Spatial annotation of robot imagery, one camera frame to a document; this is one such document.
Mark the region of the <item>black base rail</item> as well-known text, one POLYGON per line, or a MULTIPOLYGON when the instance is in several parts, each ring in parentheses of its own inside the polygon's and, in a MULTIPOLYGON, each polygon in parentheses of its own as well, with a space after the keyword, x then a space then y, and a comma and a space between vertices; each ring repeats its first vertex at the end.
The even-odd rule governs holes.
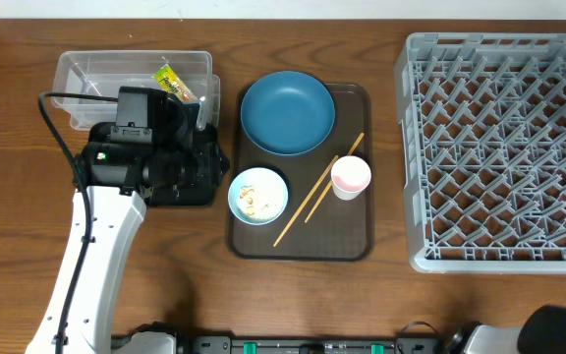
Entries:
POLYGON ((444 351, 434 336, 395 338, 344 337, 241 337, 212 332, 189 337, 163 324, 143 324, 126 335, 111 337, 113 353, 177 354, 437 354, 444 351))

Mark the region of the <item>light blue food bowl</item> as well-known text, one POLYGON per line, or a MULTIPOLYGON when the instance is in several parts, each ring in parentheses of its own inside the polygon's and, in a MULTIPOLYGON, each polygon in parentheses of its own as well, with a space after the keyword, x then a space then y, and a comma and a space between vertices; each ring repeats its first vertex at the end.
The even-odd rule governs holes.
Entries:
POLYGON ((238 220, 254 226, 268 224, 285 210, 289 191, 284 179, 274 170, 249 168, 230 184, 228 206, 238 220))

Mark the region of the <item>long wooden chopstick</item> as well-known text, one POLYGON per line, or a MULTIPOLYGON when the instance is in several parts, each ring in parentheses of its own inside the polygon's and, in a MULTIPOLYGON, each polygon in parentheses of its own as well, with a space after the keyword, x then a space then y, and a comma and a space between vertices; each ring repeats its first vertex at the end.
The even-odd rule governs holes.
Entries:
POLYGON ((313 195, 315 194, 317 188, 321 185, 321 183, 323 182, 323 180, 325 179, 327 173, 331 170, 332 166, 335 164, 335 162, 337 161, 337 159, 339 158, 339 155, 335 155, 331 161, 329 162, 329 164, 326 166, 326 168, 323 170, 323 172, 321 173, 321 175, 318 177, 317 181, 314 183, 314 185, 311 187, 310 191, 306 194, 305 198, 303 199, 303 201, 301 202, 301 204, 298 206, 298 208, 296 209, 296 211, 294 212, 294 214, 291 216, 291 218, 288 220, 287 224, 285 225, 285 227, 283 228, 283 230, 281 231, 281 233, 279 234, 279 236, 277 237, 277 239, 275 240, 275 242, 273 243, 273 247, 277 247, 277 245, 280 243, 280 241, 284 238, 284 236, 286 235, 286 233, 288 232, 288 230, 291 228, 291 226, 294 224, 294 222, 296 221, 296 219, 298 218, 298 216, 301 214, 301 212, 304 210, 304 208, 306 207, 307 203, 310 201, 310 199, 313 197, 313 195))

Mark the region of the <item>yellow green snack wrapper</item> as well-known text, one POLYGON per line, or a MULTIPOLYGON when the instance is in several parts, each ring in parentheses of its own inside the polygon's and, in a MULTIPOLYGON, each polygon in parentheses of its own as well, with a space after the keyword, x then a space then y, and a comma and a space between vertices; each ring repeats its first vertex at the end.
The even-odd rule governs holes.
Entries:
POLYGON ((194 103, 199 101, 199 98, 168 64, 162 66, 153 77, 162 90, 176 95, 181 102, 194 103))

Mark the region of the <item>black rectangular tray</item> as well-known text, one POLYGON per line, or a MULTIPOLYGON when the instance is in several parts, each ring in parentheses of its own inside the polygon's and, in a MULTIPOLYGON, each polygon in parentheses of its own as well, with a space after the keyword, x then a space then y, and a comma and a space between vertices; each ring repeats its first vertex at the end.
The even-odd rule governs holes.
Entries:
POLYGON ((88 186, 116 187, 136 192, 148 207, 207 207, 229 169, 218 143, 217 129, 208 124, 191 132, 192 143, 113 143, 112 123, 98 123, 75 162, 88 186))

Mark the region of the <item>pink plastic cup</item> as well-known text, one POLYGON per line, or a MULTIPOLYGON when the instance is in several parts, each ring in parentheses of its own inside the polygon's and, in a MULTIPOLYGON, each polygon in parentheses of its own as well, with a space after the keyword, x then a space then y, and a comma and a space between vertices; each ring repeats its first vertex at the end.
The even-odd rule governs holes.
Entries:
POLYGON ((337 161, 339 167, 336 172, 336 165, 331 168, 331 173, 337 173, 337 179, 333 182, 333 192, 337 198, 343 201, 350 201, 363 192, 371 181, 371 170, 369 165, 360 157, 343 156, 337 161))

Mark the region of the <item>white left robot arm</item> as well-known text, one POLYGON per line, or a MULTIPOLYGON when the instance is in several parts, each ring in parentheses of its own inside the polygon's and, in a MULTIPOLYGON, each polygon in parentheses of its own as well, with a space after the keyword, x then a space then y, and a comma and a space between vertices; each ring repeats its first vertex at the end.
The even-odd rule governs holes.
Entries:
POLYGON ((29 353, 111 353, 116 301, 128 254, 151 207, 207 207, 229 160, 213 125, 193 138, 196 160, 206 162, 195 181, 127 191, 89 182, 74 194, 72 227, 45 318, 29 353))

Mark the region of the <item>brown serving tray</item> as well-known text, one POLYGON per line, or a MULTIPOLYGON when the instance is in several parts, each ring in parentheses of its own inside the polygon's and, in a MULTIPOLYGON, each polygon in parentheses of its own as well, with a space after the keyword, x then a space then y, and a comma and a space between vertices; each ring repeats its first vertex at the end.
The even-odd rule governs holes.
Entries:
POLYGON ((328 84, 326 87, 334 100, 335 125, 329 137, 308 153, 271 154, 253 144, 241 127, 236 130, 232 175, 253 167, 269 168, 285 180, 289 191, 285 210, 270 223, 256 226, 233 215, 228 218, 226 239, 237 256, 255 260, 355 262, 371 251, 374 239, 372 187, 367 187, 351 201, 342 201, 329 191, 319 206, 313 208, 323 190, 318 187, 283 238, 278 238, 331 159, 345 155, 359 135, 364 137, 354 155, 372 163, 368 93, 354 84, 328 84))

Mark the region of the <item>clear plastic bin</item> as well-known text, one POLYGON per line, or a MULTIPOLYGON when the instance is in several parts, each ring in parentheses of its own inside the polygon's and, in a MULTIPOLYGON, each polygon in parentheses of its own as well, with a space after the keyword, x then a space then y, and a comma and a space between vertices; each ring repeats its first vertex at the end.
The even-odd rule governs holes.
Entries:
POLYGON ((121 87, 159 89, 154 75, 169 66, 197 97, 198 127, 219 124, 220 79, 212 57, 190 50, 68 51, 59 58, 53 89, 57 92, 115 97, 121 87))

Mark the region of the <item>dark blue plate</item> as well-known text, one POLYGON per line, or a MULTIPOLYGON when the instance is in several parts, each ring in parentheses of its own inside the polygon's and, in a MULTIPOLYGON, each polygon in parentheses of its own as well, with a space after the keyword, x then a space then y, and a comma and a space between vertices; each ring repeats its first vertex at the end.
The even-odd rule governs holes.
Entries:
POLYGON ((240 109, 244 133, 259 148, 300 155, 321 145, 335 126, 334 100, 325 84, 305 73, 266 75, 247 90, 240 109))

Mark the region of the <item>short wooden chopstick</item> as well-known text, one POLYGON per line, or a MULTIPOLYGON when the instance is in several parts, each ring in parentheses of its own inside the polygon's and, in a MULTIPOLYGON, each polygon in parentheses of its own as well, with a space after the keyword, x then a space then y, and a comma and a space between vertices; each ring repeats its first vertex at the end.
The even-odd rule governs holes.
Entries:
MULTIPOLYGON (((351 156, 353 155, 353 152, 356 150, 356 148, 358 147, 358 145, 360 144, 360 142, 363 140, 365 136, 365 133, 360 133, 357 137, 357 139, 355 140, 355 142, 353 143, 353 145, 351 146, 351 148, 349 149, 347 156, 351 156)), ((336 172, 338 173, 339 171, 337 170, 339 167, 337 166, 337 162, 335 163, 336 165, 336 172)), ((327 195, 327 192, 333 187, 334 184, 334 180, 339 178, 337 177, 337 173, 334 175, 333 173, 331 173, 331 180, 328 182, 328 184, 325 186, 325 188, 322 190, 321 194, 319 195, 318 199, 316 200, 316 202, 314 203, 313 207, 311 208, 310 213, 308 214, 308 216, 305 219, 305 223, 308 223, 309 220, 311 219, 311 217, 313 216, 314 212, 318 209, 318 207, 320 206, 320 204, 322 203, 323 199, 325 198, 325 196, 327 195)))

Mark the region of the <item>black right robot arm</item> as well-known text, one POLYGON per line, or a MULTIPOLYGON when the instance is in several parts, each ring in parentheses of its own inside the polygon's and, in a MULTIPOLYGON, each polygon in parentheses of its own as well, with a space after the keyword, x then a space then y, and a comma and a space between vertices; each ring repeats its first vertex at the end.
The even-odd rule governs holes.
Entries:
POLYGON ((451 354, 566 354, 566 308, 544 305, 522 327, 465 325, 444 345, 451 354))

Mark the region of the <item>grey dishwasher rack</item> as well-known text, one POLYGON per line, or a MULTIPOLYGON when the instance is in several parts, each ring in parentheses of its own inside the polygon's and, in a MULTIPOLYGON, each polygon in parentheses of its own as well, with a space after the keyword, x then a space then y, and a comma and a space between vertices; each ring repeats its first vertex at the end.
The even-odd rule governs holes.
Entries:
POLYGON ((395 82, 412 268, 566 274, 566 33, 414 33, 395 82))

